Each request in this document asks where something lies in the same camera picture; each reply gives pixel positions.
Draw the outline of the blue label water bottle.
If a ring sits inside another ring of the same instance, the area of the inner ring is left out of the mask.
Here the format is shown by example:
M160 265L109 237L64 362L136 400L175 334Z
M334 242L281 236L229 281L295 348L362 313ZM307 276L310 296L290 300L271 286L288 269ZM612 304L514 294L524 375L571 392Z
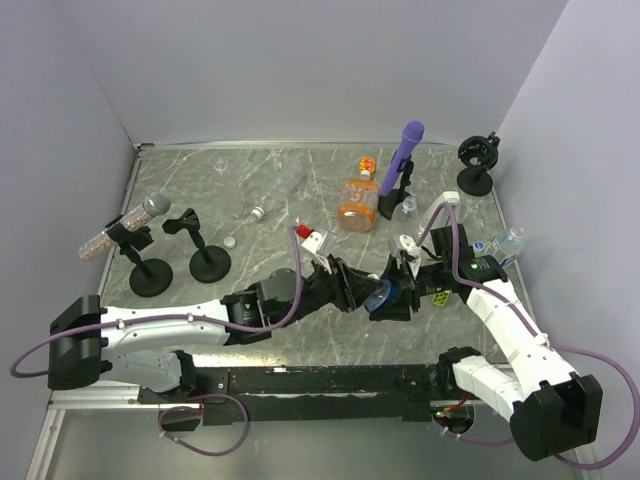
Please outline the blue label water bottle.
M396 295L395 285L388 279L383 279L380 286L364 302L364 308L369 314L380 311Z

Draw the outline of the clear bottle white cap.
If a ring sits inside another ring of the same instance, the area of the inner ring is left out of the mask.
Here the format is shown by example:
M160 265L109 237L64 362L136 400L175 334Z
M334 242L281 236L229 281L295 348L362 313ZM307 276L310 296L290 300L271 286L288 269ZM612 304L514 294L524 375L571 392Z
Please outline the clear bottle white cap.
M223 175L226 172L227 168L228 164L224 159L219 159L214 164L215 171L220 175Z
M264 210L261 207L254 207L251 211L251 215L255 219L261 219L264 216Z

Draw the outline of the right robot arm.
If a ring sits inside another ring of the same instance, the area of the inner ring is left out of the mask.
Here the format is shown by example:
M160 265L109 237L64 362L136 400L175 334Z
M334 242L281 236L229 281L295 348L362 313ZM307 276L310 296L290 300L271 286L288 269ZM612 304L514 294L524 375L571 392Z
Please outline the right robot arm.
M593 442L603 397L595 377L578 374L550 347L497 260L477 256L463 243L462 225L439 228L435 236L441 260L430 265L421 263L422 251L412 237L389 239L380 288L365 303L370 319L408 321L422 297L458 295L490 332L512 372L505 374L472 347L452 347L435 366L440 393L482 400L508 421L516 445L532 461Z

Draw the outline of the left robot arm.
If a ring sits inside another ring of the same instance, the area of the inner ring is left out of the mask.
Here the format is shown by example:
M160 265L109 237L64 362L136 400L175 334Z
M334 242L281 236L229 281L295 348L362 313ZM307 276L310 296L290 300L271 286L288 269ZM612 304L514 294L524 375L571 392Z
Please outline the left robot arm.
M381 284L377 275L338 261L331 271L315 264L308 278L279 269L245 290L183 307L134 311L104 307L97 295L80 297L50 325L47 385L64 391L107 379L184 402L198 379L182 347L262 341L273 326L289 326L327 304L356 310Z

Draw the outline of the clear open bottle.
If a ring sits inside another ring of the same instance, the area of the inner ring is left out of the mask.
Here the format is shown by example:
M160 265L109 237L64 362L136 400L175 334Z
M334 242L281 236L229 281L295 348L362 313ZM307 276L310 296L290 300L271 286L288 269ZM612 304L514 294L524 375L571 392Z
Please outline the clear open bottle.
M407 196L395 206L391 216L391 234L407 235L418 240L420 233L421 215L418 202L414 196Z

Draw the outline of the orange drink bottle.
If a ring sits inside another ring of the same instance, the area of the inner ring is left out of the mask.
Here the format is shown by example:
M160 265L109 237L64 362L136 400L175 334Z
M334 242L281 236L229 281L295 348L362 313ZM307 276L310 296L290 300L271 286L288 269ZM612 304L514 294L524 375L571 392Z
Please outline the orange drink bottle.
M380 186L375 181L376 161L363 157L358 172L359 175L344 186L337 220L343 230L366 233L374 225L380 194Z

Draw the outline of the small clear labelled bottle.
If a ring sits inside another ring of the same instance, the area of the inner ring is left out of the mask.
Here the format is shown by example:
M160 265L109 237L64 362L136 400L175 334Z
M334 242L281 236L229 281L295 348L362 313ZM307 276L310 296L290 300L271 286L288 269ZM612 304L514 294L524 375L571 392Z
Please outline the small clear labelled bottle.
M525 249L526 236L523 227L513 226L499 232L492 240L492 255L503 267L510 265Z

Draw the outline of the green toy block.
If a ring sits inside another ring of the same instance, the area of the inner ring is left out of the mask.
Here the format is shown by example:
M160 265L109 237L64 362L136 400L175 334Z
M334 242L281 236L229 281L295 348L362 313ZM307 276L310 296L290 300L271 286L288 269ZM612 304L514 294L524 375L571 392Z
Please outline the green toy block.
M432 304L444 308L448 302L448 299L451 295L449 290L436 292L432 297Z

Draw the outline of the purple microphone stand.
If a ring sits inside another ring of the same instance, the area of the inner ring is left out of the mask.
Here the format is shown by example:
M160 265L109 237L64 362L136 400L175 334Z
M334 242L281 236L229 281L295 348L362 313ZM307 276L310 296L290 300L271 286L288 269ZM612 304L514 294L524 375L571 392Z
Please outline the purple microphone stand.
M400 184L398 188L393 188L388 195L380 195L378 200L378 212L380 215L390 220L395 207L401 204L410 193L406 189L411 185L411 175L414 170L414 162L411 157L403 159L399 164L397 172L400 174Z

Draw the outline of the empty black stand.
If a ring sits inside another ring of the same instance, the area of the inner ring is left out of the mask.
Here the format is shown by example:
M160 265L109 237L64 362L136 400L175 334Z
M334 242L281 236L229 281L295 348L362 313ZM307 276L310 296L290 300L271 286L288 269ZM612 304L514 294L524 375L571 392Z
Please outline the empty black stand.
M205 284L216 283L230 272L230 255L221 247L205 244L200 234L201 223L194 209L188 208L178 218L167 219L162 229L169 235L176 235L182 230L189 234L196 247L189 261L189 272L196 281Z

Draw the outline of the purple microphone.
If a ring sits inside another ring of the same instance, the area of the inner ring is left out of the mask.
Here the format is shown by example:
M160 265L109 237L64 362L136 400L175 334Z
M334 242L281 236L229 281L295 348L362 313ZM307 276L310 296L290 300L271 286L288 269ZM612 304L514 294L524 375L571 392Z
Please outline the purple microphone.
M420 121L410 121L403 129L400 143L392 157L389 169L380 187L380 195L388 196L404 171L405 164L411 157L413 150L418 146L424 136L425 126Z

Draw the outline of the black round clamp stand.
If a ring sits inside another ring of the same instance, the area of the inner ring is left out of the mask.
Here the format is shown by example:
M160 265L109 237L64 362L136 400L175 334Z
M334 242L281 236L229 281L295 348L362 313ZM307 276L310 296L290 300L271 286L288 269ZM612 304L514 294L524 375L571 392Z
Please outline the black round clamp stand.
M493 179L489 171L498 163L500 142L493 131L488 136L471 136L459 146L458 158L465 168L458 173L456 181L467 195L483 197L492 191Z

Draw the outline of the black microphone stand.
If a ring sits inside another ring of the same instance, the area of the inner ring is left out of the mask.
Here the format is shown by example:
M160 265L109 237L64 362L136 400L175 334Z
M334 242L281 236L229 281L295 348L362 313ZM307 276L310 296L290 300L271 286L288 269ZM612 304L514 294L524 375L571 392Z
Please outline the black microphone stand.
M129 286L134 294L151 298L168 289L173 280L171 266L161 259L143 260L140 256L140 252L153 243L149 227L131 232L117 218L106 226L106 234L117 244L119 253L135 265L129 275Z

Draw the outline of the silver glitter microphone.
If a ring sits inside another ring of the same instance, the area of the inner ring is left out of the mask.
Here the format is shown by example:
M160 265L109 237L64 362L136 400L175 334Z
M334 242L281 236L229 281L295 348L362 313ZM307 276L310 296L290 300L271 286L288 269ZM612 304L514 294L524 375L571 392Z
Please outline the silver glitter microphone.
M171 207L170 198L162 192L153 192L131 211L115 220L100 234L93 237L78 249L78 256L92 261L102 253L113 248L120 238L145 227L153 219L164 215Z

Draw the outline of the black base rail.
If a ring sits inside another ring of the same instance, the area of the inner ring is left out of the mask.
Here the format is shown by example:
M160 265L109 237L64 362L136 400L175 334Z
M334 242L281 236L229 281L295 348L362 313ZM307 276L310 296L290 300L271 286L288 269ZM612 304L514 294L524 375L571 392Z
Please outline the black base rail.
M139 391L142 405L201 407L205 426L253 422L399 418L429 422L462 390L436 381L433 364L197 368L189 390Z

